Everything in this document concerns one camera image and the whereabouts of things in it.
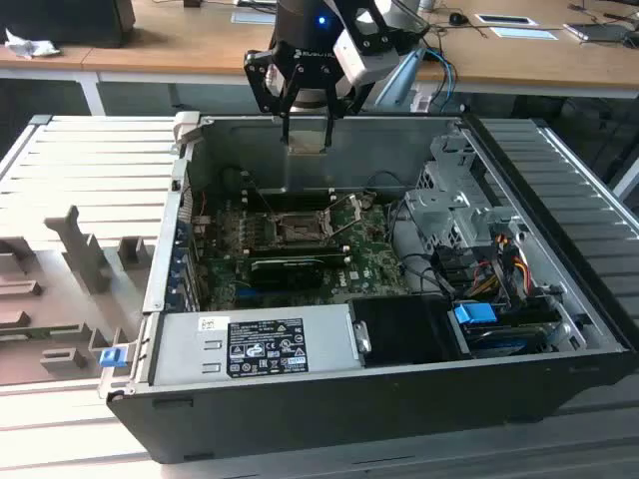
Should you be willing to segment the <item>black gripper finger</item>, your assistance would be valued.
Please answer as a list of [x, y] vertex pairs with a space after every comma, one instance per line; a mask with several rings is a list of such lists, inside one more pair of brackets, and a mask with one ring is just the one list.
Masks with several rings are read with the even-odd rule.
[[[267, 84], [270, 67], [284, 77], [280, 93], [276, 96]], [[282, 119], [281, 141], [287, 145], [290, 134], [290, 112], [303, 86], [306, 68], [294, 59], [292, 50], [273, 48], [268, 51], [250, 50], [245, 55], [244, 71], [259, 109]]]
[[344, 97], [339, 97], [336, 92], [337, 78], [329, 70], [323, 73], [322, 80], [327, 110], [324, 147], [327, 149], [332, 144], [332, 131], [335, 121], [342, 119], [344, 116], [358, 114], [372, 91], [374, 83], [351, 87]]

